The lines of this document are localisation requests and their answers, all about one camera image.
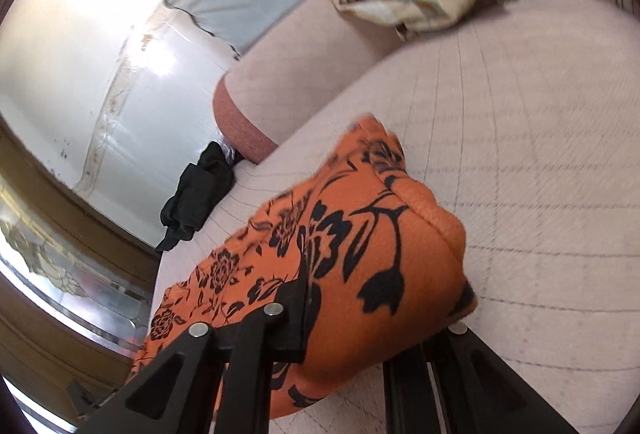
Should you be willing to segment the pink quilted bed cover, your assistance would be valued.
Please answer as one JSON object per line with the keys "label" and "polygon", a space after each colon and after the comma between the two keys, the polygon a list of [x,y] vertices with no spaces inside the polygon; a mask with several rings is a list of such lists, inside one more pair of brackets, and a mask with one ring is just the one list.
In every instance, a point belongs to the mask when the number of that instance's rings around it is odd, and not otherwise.
{"label": "pink quilted bed cover", "polygon": [[517,0],[402,46],[238,166],[155,294],[365,113],[462,220],[471,329],[577,431],[614,432],[639,395],[639,23],[605,2]]}

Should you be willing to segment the orange black floral garment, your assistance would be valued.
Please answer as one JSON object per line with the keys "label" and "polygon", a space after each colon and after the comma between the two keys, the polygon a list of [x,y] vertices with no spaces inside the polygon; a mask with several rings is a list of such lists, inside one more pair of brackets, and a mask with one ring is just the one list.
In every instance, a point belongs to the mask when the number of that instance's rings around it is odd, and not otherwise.
{"label": "orange black floral garment", "polygon": [[195,321],[236,324],[303,279],[306,356],[275,365],[271,380],[271,413],[287,416],[469,315],[464,251],[460,220],[408,175],[397,136],[366,116],[313,176],[165,290],[132,368]]}

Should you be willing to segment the wooden glass panel door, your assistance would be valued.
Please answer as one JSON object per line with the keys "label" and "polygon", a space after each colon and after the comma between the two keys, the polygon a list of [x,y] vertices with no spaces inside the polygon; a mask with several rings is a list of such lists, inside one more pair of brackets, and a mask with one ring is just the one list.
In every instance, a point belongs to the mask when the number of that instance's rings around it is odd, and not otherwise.
{"label": "wooden glass panel door", "polygon": [[158,266],[1,125],[1,382],[30,426],[73,432],[124,384]]}

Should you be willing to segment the black garment on bed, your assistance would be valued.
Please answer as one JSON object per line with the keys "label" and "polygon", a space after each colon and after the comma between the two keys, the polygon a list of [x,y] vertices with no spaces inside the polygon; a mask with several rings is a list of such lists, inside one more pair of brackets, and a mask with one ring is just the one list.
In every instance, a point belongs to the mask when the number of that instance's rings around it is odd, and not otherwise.
{"label": "black garment on bed", "polygon": [[175,193],[160,211],[165,235],[156,252],[172,250],[181,241],[190,241],[202,229],[214,207],[229,193],[235,182],[232,165],[218,142],[210,142],[198,158],[180,175]]}

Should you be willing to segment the pink bolster pillow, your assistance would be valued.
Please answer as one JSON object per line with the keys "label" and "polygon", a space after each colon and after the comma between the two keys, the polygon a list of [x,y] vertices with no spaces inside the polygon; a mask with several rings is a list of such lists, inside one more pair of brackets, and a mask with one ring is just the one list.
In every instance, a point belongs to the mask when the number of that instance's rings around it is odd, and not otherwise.
{"label": "pink bolster pillow", "polygon": [[269,29],[218,82],[215,121],[259,163],[352,82],[401,46],[396,32],[305,0]]}

